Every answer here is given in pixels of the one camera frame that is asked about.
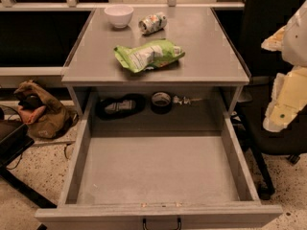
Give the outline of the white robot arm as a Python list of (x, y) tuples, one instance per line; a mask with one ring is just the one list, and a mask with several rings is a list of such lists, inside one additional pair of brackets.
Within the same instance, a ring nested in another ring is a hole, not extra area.
[(261, 47), (280, 51), (282, 59), (293, 65), (287, 74), (276, 75), (263, 121), (265, 130), (280, 132), (307, 105), (307, 1)]

